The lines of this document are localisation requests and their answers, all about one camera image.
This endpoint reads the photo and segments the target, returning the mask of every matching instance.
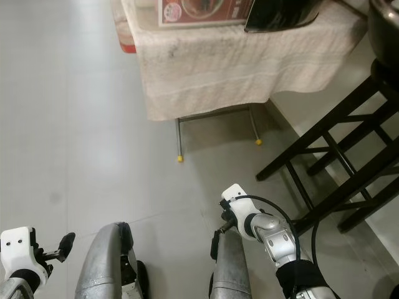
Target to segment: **white towel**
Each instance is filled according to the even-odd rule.
[[[149,30],[134,0],[122,3],[150,120],[262,103],[284,90],[322,90],[367,30],[364,17],[332,0],[308,26],[255,34],[243,26]]]

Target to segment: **tiled floor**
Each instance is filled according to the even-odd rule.
[[[154,299],[206,298],[224,189],[240,183],[292,217],[304,211],[284,170],[254,180],[285,147],[257,110],[263,146],[245,113],[194,121],[183,125],[178,164],[174,123],[147,121],[137,61],[119,48],[108,0],[0,0],[1,230],[34,226],[49,249],[77,233],[36,297],[73,298],[95,233],[127,221]],[[333,187],[325,174],[305,183],[313,196]],[[321,225],[319,263],[342,298],[388,298],[393,283],[367,242],[340,235],[331,217]],[[261,245],[244,246],[254,298],[283,298]]]

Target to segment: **white wall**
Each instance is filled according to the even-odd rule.
[[[316,93],[281,92],[273,95],[272,102],[298,135],[303,135],[369,76],[373,60],[374,55],[368,37],[365,36],[325,90]],[[373,112],[383,102],[383,97],[377,94],[360,107],[359,111],[362,113]],[[341,140],[355,125],[338,125],[331,131],[331,134],[335,140]],[[398,114],[383,124],[383,128],[391,137],[396,137],[399,134]],[[355,167],[359,168],[383,147],[380,139],[372,133],[347,154]],[[331,164],[327,170],[339,184],[342,184],[348,178],[343,168],[336,162]],[[373,186],[368,188],[370,194],[374,195],[381,186],[386,185],[388,180],[391,179],[392,177],[386,177],[376,181]],[[374,213],[367,219],[367,222],[399,264],[399,218],[397,211],[399,211],[399,197]]]

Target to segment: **product box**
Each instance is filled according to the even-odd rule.
[[[252,0],[158,0],[160,27],[245,23]]]

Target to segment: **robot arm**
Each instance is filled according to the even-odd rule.
[[[51,275],[53,266],[47,261],[65,261],[74,239],[74,233],[67,234],[58,250],[44,253],[36,243],[34,228],[5,230],[0,236],[1,262],[6,271],[5,281],[0,283],[0,299],[33,298],[34,292],[43,287]]]
[[[256,209],[250,198],[236,199],[245,195],[238,184],[222,193],[224,218],[237,226],[242,237],[263,244],[286,298],[296,285],[296,298],[335,299],[320,270],[310,260],[297,261],[294,236],[285,219]]]

